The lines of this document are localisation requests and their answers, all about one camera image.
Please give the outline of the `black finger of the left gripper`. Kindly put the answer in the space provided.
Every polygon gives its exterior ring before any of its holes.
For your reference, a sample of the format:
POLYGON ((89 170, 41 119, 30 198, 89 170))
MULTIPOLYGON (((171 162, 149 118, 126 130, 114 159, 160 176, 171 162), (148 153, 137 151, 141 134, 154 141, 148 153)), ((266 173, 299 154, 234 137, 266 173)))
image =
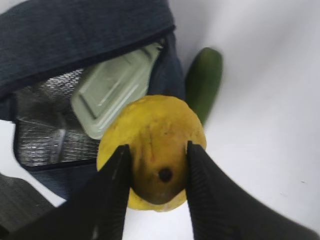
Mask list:
POLYGON ((27 181, 0 175, 0 234, 8 235, 54 209, 27 181))

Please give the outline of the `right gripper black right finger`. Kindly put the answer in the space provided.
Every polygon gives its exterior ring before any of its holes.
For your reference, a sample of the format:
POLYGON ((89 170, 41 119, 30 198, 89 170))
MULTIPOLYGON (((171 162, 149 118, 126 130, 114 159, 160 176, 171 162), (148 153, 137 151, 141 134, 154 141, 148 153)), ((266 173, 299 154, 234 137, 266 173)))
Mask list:
POLYGON ((232 181, 202 146, 187 143, 187 203, 195 240, 316 240, 232 181))

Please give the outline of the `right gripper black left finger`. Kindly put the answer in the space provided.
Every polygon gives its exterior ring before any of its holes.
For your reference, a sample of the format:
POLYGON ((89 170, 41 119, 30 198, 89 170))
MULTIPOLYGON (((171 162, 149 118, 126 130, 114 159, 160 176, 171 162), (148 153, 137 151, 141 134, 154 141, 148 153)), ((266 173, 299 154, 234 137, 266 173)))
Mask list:
POLYGON ((121 240, 131 185, 127 144, 68 201, 10 233, 11 240, 121 240))

